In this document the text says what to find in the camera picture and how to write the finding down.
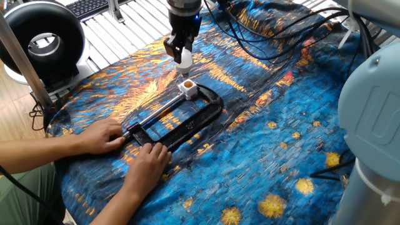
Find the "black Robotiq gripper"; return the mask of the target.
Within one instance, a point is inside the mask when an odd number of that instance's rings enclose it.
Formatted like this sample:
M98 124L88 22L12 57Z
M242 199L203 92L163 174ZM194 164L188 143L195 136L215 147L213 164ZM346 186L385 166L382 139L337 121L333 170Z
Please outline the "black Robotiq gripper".
M193 51L193 42L198 36L201 27L202 17L199 13L192 16L178 16L169 13L169 22L172 27L171 36L167 37L163 44L167 54L173 57L176 63L181 63L181 54L183 48L182 40L184 39L184 47L189 52Z

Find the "person's right hand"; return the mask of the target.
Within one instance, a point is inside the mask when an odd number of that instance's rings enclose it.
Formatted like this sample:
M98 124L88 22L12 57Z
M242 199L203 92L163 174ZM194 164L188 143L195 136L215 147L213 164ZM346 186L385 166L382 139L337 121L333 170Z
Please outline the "person's right hand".
M157 185L171 160L171 152L160 142L145 144L130 164L123 188L140 198L146 197Z

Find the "person's left hand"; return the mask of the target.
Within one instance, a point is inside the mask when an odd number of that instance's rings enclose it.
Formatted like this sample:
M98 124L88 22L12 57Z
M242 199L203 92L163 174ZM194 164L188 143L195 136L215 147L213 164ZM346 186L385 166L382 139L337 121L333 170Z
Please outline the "person's left hand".
M77 136L77 148L81 154L104 154L120 148L125 140L119 122L102 119L92 123Z

